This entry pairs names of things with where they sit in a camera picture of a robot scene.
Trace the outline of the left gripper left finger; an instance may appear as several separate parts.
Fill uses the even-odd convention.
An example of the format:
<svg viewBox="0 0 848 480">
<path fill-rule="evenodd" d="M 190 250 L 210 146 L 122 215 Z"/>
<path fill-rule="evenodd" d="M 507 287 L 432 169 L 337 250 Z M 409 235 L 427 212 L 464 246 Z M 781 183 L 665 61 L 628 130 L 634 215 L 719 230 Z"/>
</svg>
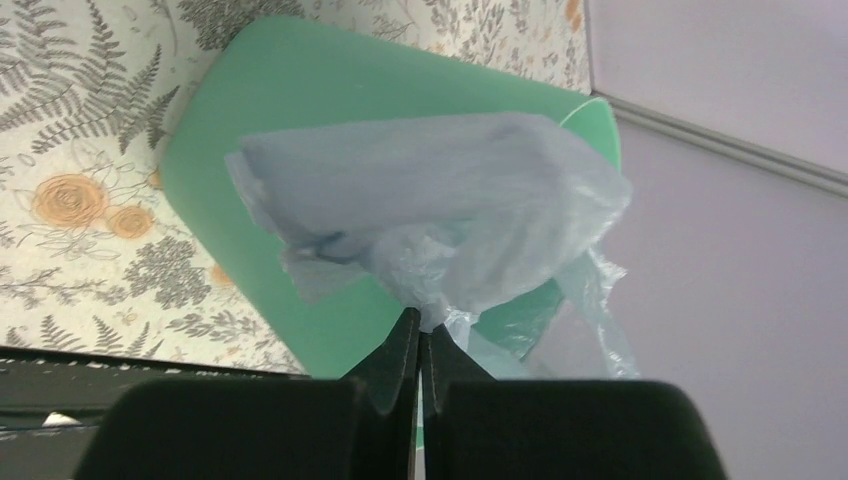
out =
<svg viewBox="0 0 848 480">
<path fill-rule="evenodd" d="M 109 410 L 78 479 L 410 479 L 420 315 L 337 380 L 166 378 Z"/>
</svg>

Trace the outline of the green plastic trash bin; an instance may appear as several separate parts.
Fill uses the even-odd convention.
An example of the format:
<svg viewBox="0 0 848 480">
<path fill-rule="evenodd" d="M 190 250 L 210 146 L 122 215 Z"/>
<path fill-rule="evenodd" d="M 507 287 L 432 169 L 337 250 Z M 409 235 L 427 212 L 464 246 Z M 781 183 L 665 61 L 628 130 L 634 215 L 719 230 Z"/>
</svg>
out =
<svg viewBox="0 0 848 480">
<path fill-rule="evenodd" d="M 601 99 L 292 17 L 243 29 L 166 197 L 317 378 L 401 311 L 501 378 L 632 377 L 600 250 L 632 197 Z"/>
</svg>

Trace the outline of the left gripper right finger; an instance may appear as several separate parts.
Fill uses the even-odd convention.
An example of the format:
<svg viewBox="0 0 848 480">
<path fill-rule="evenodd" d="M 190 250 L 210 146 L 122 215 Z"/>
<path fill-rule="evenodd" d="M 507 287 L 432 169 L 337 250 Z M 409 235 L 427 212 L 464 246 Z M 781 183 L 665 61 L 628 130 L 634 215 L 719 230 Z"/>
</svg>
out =
<svg viewBox="0 0 848 480">
<path fill-rule="evenodd" d="M 443 327 L 420 338 L 429 479 L 725 479 L 698 409 L 643 380 L 497 380 Z"/>
</svg>

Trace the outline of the light blue plastic trash bag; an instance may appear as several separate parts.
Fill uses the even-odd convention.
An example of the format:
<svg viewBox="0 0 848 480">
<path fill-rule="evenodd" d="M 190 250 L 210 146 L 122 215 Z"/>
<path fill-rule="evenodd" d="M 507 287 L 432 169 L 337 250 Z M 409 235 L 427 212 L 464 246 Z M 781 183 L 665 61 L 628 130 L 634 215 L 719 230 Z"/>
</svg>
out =
<svg viewBox="0 0 848 480">
<path fill-rule="evenodd" d="M 298 293 L 363 277 L 503 379 L 635 379 L 603 237 L 630 182 L 527 113 L 342 123 L 245 136 L 225 159 Z"/>
</svg>

